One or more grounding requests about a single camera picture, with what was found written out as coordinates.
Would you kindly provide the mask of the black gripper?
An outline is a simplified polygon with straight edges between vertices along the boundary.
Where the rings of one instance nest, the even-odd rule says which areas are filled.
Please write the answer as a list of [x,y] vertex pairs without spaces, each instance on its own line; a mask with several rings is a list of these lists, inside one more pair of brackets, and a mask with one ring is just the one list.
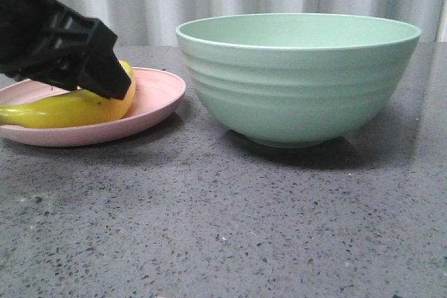
[[1,0],[1,73],[123,99],[131,80],[113,52],[117,35],[99,19],[68,11],[53,31],[55,57],[38,59],[48,42],[45,25],[58,9],[55,0]]

